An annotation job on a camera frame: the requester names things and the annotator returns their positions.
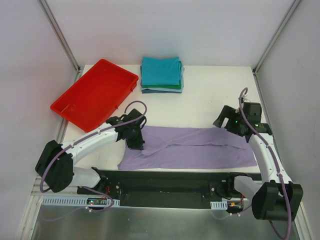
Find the tabletop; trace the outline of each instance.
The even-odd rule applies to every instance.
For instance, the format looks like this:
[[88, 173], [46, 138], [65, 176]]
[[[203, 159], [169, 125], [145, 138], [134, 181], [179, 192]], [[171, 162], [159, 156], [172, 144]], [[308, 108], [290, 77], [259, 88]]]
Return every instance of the tabletop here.
[[[93, 65], [85, 65], [85, 74]], [[143, 101], [148, 126], [175, 128], [212, 128], [224, 105], [238, 107], [238, 98], [243, 88], [248, 87], [247, 98], [260, 103], [255, 79], [250, 67], [242, 66], [184, 66], [184, 89], [182, 93], [145, 93], [141, 92], [140, 65], [119, 65], [139, 76], [136, 88], [123, 101], [112, 116], [121, 116], [125, 107], [135, 100]], [[135, 103], [132, 108], [140, 112], [144, 107]], [[63, 141], [76, 139], [84, 131], [68, 122]], [[106, 145], [84, 157], [75, 166], [81, 168], [96, 167], [100, 170], [118, 170], [125, 152], [125, 142], [120, 140]], [[241, 167], [228, 169], [164, 169], [151, 168], [141, 171], [176, 172], [244, 172], [259, 173], [259, 167]]]

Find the wall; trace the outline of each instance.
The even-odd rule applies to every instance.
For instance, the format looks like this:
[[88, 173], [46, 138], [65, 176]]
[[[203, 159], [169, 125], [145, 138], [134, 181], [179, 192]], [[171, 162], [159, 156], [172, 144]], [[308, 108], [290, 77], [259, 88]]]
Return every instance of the wall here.
[[37, 1], [0, 1], [1, 240], [17, 239], [34, 168], [61, 120], [50, 104], [74, 77]]
[[80, 65], [143, 55], [254, 67], [293, 0], [48, 0]]
[[258, 72], [283, 165], [304, 190], [313, 235], [320, 235], [320, 1], [302, 1]]

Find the metal frame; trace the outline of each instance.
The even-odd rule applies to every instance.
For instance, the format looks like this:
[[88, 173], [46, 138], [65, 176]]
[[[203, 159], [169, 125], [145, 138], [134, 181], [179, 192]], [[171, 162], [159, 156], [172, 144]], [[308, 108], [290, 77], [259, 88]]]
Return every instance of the metal frame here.
[[[43, 9], [58, 41], [60, 42], [63, 50], [65, 51], [70, 63], [72, 64], [73, 68], [76, 70], [76, 78], [74, 81], [78, 80], [81, 75], [82, 75], [82, 68], [79, 66], [76, 58], [74, 57], [55, 17], [53, 12], [50, 9], [50, 6], [47, 3], [47, 0], [38, 0], [41, 8]], [[291, 6], [289, 7], [288, 11], [286, 12], [285, 16], [283, 17], [283, 19], [281, 20], [279, 26], [277, 27], [275, 33], [273, 34], [272, 38], [270, 39], [268, 45], [266, 46], [263, 54], [261, 55], [258, 63], [256, 64], [256, 66], [253, 69], [253, 76], [254, 76], [254, 80], [256, 83], [256, 87], [258, 89], [258, 93], [261, 99], [261, 103], [262, 103], [262, 107], [263, 110], [265, 112], [265, 117], [267, 122], [269, 123], [269, 117], [268, 117], [268, 111], [266, 109], [266, 104], [262, 95], [262, 91], [261, 88], [259, 86], [259, 81], [257, 79], [257, 73], [258, 71], [261, 69], [261, 66], [264, 64], [264, 61], [266, 60], [268, 54], [270, 53], [271, 49], [273, 48], [273, 46], [275, 45], [275, 43], [277, 42], [277, 39], [279, 38], [279, 36], [281, 35], [281, 33], [283, 32], [284, 28], [286, 27], [287, 23], [289, 22], [289, 20], [291, 19], [291, 17], [293, 16], [294, 12], [297, 10], [298, 6], [300, 5], [300, 3], [302, 2], [302, 0], [294, 0], [291, 4]], [[60, 126], [59, 126], [59, 131], [56, 137], [56, 140], [58, 142], [62, 142], [66, 129], [67, 129], [67, 125], [68, 125], [68, 121], [66, 121], [65, 119], [61, 120]], [[32, 233], [36, 224], [36, 220], [37, 220], [37, 216], [39, 213], [39, 209], [41, 206], [41, 203], [43, 201], [43, 197], [44, 196], [50, 196], [50, 195], [55, 195], [55, 196], [75, 196], [74, 194], [76, 194], [77, 192], [77, 188], [66, 188], [65, 191], [60, 192], [59, 194], [56, 193], [40, 193], [39, 189], [39, 181], [40, 181], [40, 177], [38, 176], [37, 179], [35, 180], [35, 184], [33, 187], [33, 191], [31, 193], [27, 208], [26, 208], [26, 212], [23, 216], [22, 219], [22, 223], [18, 232], [18, 239], [31, 239], [32, 237]], [[310, 225], [308, 222], [308, 218], [304, 209], [304, 205], [303, 203], [300, 204], [300, 208], [299, 211], [297, 213], [296, 219], [295, 219], [295, 224], [298, 230], [298, 234], [300, 239], [302, 240], [312, 240], [313, 236], [312, 236], [312, 232], [310, 229]]]

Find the light blue cloth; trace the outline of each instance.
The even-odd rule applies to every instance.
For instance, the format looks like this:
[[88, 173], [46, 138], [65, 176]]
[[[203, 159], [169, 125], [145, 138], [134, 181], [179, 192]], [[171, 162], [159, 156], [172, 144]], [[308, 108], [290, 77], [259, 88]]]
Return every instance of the light blue cloth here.
[[142, 81], [141, 81], [141, 90], [143, 94], [154, 94], [154, 93], [182, 93], [182, 90], [184, 89], [185, 83], [184, 83], [184, 71], [185, 68], [179, 62], [179, 69], [181, 69], [180, 78], [181, 78], [181, 89], [169, 89], [169, 88], [162, 88], [162, 87], [148, 87], [143, 88], [142, 87]]
[[144, 85], [179, 85], [180, 77], [179, 57], [143, 57], [141, 78]]

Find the cloth fold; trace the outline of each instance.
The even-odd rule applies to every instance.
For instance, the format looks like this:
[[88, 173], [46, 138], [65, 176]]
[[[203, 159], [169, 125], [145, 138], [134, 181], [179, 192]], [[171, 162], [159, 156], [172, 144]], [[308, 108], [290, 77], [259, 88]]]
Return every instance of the cloth fold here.
[[223, 169], [257, 165], [244, 137], [224, 128], [145, 126], [144, 150], [125, 149], [119, 170]]

